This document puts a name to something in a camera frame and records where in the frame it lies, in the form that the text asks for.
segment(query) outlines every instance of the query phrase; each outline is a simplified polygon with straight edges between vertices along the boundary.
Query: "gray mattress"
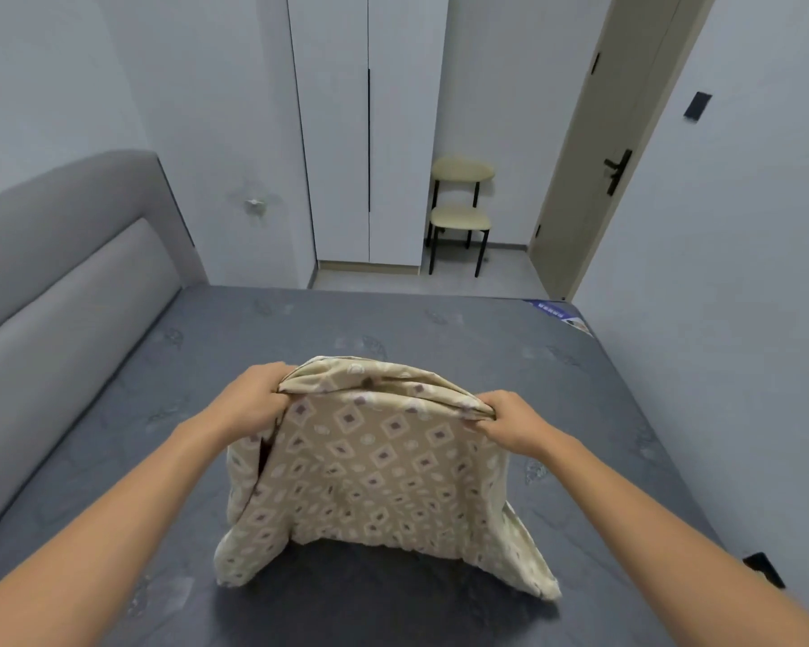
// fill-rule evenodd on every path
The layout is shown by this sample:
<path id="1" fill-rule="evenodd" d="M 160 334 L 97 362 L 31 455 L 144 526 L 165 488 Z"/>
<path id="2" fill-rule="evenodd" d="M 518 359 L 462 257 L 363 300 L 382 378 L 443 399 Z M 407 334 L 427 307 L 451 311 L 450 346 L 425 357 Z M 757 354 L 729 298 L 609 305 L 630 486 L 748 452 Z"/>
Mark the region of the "gray mattress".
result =
<path id="1" fill-rule="evenodd" d="M 715 539 L 599 343 L 518 300 L 196 286 L 180 293 L 0 520 L 0 577 L 253 363 L 357 355 L 518 391 Z M 557 481 L 513 457 L 509 500 L 560 581 L 554 605 L 460 562 L 321 541 L 220 589 L 220 458 L 106 644 L 651 645 L 667 633 Z"/>

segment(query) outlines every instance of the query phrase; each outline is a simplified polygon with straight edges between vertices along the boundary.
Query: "wardrobe door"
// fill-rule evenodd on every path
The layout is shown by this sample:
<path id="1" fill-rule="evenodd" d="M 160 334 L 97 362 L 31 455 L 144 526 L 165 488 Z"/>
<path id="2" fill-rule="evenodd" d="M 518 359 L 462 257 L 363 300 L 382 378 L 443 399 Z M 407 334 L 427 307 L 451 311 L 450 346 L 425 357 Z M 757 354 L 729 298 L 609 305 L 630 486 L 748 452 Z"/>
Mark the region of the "wardrobe door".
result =
<path id="1" fill-rule="evenodd" d="M 368 0 L 372 263 L 422 261 L 448 2 Z"/>
<path id="2" fill-rule="evenodd" d="M 367 0 L 288 0 L 318 260 L 367 262 Z"/>

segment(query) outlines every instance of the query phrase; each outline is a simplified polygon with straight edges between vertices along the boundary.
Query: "gray upholstered headboard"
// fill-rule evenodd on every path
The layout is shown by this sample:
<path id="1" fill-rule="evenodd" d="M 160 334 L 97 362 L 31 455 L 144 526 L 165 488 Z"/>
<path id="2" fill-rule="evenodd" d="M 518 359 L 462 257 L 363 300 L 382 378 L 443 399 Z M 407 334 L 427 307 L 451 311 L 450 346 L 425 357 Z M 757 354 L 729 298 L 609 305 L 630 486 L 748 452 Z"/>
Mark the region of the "gray upholstered headboard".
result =
<path id="1" fill-rule="evenodd" d="M 0 193 L 0 511 L 180 285 L 205 280 L 150 151 Z"/>

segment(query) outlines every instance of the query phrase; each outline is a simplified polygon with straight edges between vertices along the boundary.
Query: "chair seat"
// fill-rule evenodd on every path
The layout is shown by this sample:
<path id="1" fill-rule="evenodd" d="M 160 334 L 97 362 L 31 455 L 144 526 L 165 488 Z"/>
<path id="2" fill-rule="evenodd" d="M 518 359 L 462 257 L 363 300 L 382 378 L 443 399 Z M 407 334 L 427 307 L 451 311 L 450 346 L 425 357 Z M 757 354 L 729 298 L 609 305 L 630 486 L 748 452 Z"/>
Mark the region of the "chair seat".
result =
<path id="1" fill-rule="evenodd" d="M 450 204 L 432 208 L 431 223 L 445 229 L 467 229 L 468 231 L 488 231 L 492 221 L 480 208 Z"/>
<path id="2" fill-rule="evenodd" d="M 462 157 L 441 157 L 431 166 L 431 178 L 476 184 L 494 177 L 494 168 L 483 161 Z"/>

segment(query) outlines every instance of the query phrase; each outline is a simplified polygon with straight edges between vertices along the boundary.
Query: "cream chair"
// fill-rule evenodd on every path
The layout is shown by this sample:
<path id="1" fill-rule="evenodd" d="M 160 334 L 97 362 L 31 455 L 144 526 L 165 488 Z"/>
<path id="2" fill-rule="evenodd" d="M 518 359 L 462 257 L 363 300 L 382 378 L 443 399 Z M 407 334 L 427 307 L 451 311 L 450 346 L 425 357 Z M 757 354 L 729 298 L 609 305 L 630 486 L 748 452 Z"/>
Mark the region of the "cream chair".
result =
<path id="1" fill-rule="evenodd" d="M 470 249 L 470 238 L 474 231 L 482 232 L 482 245 L 480 258 L 476 262 L 475 277 L 479 277 L 482 268 L 482 257 L 485 254 L 485 243 L 488 242 L 488 230 L 492 228 L 492 221 L 484 211 L 476 208 L 480 198 L 480 183 L 494 177 L 494 168 L 488 163 L 464 159 L 462 157 L 441 157 L 432 164 L 431 178 L 435 180 L 435 194 L 431 200 L 431 214 L 429 215 L 429 233 L 425 237 L 425 247 L 431 244 L 431 262 L 429 274 L 435 271 L 435 252 L 437 251 L 437 235 L 441 229 L 466 229 L 467 243 L 465 249 Z M 442 181 L 474 184 L 474 205 L 446 204 L 437 206 L 437 192 Z M 431 228 L 435 233 L 432 239 Z"/>

